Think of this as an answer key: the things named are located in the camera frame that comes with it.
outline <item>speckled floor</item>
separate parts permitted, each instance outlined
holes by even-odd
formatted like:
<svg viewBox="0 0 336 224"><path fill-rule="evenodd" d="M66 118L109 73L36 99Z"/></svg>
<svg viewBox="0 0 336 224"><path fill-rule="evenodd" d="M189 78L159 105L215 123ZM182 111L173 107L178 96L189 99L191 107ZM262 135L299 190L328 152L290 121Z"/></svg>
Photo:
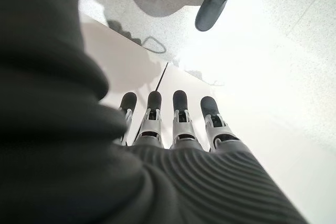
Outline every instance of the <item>speckled floor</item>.
<svg viewBox="0 0 336 224"><path fill-rule="evenodd" d="M229 0L199 32L202 1L80 0L80 9L336 153L336 0Z"/></svg>

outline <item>black rubber fingertip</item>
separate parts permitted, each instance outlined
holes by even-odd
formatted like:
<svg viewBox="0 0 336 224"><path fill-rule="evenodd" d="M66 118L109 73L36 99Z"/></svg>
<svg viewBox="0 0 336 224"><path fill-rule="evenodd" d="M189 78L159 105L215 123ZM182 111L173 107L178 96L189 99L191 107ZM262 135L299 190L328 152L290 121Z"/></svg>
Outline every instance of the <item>black rubber fingertip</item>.
<svg viewBox="0 0 336 224"><path fill-rule="evenodd" d="M134 112L135 106L137 104L137 95L133 92L126 93L120 103L120 108L124 112L127 112L128 109Z"/></svg>
<svg viewBox="0 0 336 224"><path fill-rule="evenodd" d="M175 110L184 111L188 109L187 95L184 91L182 90L175 91L173 95L173 106L174 111Z"/></svg>
<svg viewBox="0 0 336 224"><path fill-rule="evenodd" d="M201 110L203 117L219 114L217 103L212 97L203 97L201 99Z"/></svg>
<svg viewBox="0 0 336 224"><path fill-rule="evenodd" d="M148 95L147 109L151 109L153 111L161 109L161 94L157 91L152 91Z"/></svg>

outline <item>ribbed fabric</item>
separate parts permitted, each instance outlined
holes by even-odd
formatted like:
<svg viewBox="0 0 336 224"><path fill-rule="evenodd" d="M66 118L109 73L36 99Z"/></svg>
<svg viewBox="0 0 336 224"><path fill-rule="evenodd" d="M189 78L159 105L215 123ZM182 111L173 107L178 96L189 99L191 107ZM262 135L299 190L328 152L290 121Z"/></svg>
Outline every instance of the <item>ribbed fabric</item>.
<svg viewBox="0 0 336 224"><path fill-rule="evenodd" d="M251 153L127 150L160 169L176 188L181 211L202 223L306 223Z"/></svg>

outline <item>black fingertip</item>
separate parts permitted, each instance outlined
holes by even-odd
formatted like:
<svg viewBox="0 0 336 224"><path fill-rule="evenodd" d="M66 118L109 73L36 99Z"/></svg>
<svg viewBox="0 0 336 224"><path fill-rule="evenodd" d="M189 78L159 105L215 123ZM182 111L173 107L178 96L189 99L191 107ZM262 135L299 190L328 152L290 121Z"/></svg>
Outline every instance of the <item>black fingertip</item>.
<svg viewBox="0 0 336 224"><path fill-rule="evenodd" d="M188 100L187 95L182 90L175 91L173 95L173 105L174 105L174 111L180 110L184 111L188 109Z"/></svg>
<svg viewBox="0 0 336 224"><path fill-rule="evenodd" d="M161 101L161 94L157 91L152 91L148 95L147 109L151 109L151 111L160 110Z"/></svg>
<svg viewBox="0 0 336 224"><path fill-rule="evenodd" d="M125 113L127 112L128 109L134 112L136 104L137 104L137 95L134 94L133 92L128 92L122 97L120 108Z"/></svg>
<svg viewBox="0 0 336 224"><path fill-rule="evenodd" d="M217 103L212 97L203 97L201 99L201 109L203 117L219 114Z"/></svg>

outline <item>white surface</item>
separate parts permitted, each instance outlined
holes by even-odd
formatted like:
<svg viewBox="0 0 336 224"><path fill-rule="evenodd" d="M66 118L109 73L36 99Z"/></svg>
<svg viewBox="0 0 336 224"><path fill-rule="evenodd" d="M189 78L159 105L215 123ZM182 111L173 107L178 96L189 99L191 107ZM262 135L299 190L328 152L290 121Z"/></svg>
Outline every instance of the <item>white surface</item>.
<svg viewBox="0 0 336 224"><path fill-rule="evenodd" d="M251 149L262 166L310 223L336 220L336 157L309 141L309 133L291 125L254 99L211 87L169 65L158 91L162 95L162 139L172 144L173 93L184 90L194 129L203 149L209 144L200 107L201 99L215 98L223 119Z"/></svg>
<svg viewBox="0 0 336 224"><path fill-rule="evenodd" d="M204 119L201 112L200 102L205 96L213 96L210 85L178 69L168 65L161 80L158 92L162 96L162 142L165 148L173 143L173 94L176 90L183 90L188 98L188 110L193 120L196 137L204 150L209 150L210 145L206 137Z"/></svg>
<svg viewBox="0 0 336 224"><path fill-rule="evenodd" d="M310 223L335 223L334 154L260 103L217 88L214 92L223 119L303 216Z"/></svg>
<svg viewBox="0 0 336 224"><path fill-rule="evenodd" d="M86 52L104 71L110 90L103 104L118 108L123 95L138 97L127 143L132 144L147 108L147 98L159 83L166 62L115 31L82 14Z"/></svg>

